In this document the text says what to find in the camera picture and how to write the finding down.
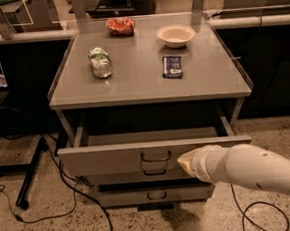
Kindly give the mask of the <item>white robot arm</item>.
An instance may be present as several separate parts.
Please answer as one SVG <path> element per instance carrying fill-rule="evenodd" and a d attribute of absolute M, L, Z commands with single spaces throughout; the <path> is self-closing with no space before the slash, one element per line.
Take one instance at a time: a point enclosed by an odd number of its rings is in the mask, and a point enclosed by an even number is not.
<path fill-rule="evenodd" d="M 200 147 L 185 152 L 178 163 L 187 174 L 203 182 L 290 195 L 290 159 L 251 144 Z"/>

